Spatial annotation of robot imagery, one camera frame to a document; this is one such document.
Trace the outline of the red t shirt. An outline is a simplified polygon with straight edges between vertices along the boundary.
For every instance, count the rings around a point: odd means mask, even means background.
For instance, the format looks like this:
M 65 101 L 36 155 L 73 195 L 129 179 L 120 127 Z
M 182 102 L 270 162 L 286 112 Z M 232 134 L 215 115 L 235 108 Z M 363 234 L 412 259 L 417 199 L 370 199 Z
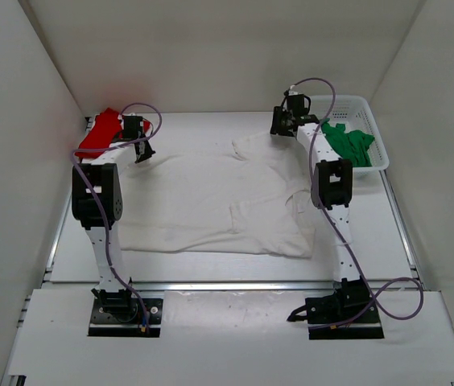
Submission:
M 95 116 L 92 129 L 78 146 L 75 156 L 90 159 L 100 157 L 109 148 L 114 136 L 122 130 L 119 116 L 120 113 L 111 108 Z

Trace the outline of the white t shirt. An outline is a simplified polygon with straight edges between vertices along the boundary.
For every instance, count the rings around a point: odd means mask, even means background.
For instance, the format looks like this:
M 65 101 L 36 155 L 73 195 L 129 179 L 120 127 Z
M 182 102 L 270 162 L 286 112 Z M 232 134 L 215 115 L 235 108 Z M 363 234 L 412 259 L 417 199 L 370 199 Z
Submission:
M 294 138 L 267 133 L 130 166 L 120 177 L 120 245 L 309 258 L 316 229 L 305 169 Z

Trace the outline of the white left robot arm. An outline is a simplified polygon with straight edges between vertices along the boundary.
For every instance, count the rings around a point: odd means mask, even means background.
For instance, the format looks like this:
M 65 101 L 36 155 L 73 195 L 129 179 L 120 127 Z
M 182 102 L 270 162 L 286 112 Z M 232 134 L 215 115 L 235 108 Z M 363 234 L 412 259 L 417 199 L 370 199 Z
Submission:
M 72 214 L 93 246 L 99 272 L 92 292 L 99 306 L 121 322 L 135 318 L 138 302 L 129 288 L 119 245 L 118 222 L 124 209 L 119 176 L 155 154 L 146 140 L 151 127 L 143 117 L 106 111 L 95 118 L 72 154 Z

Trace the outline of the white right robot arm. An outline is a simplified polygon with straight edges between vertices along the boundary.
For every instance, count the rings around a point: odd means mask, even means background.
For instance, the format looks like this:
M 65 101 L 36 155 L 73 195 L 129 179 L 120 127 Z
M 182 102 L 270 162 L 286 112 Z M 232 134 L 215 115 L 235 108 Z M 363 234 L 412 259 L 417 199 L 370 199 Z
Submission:
M 311 99 L 287 92 L 274 108 L 270 133 L 296 138 L 308 151 L 312 204 L 331 226 L 335 243 L 334 294 L 329 298 L 335 318 L 347 322 L 369 299 L 369 291 L 354 262 L 349 225 L 349 204 L 353 197 L 353 164 L 342 158 L 328 143 L 321 120 L 310 114 Z

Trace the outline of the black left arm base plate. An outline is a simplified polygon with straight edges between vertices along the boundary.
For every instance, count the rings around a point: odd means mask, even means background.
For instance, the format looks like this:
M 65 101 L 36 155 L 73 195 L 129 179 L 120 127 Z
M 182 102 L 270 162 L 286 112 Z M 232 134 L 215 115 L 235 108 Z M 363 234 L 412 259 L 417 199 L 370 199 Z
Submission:
M 88 336 L 107 338 L 158 338 L 163 318 L 163 299 L 144 298 L 149 314 L 149 327 L 144 325 L 142 309 L 138 299 L 130 311 L 112 314 L 95 299 L 89 319 Z

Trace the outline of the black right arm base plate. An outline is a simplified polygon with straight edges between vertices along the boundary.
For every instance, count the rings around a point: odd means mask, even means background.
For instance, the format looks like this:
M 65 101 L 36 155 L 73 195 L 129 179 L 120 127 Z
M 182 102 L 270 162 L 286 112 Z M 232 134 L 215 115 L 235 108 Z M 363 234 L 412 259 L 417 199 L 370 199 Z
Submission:
M 384 339 L 381 319 L 374 305 L 342 307 L 333 295 L 306 298 L 310 340 Z

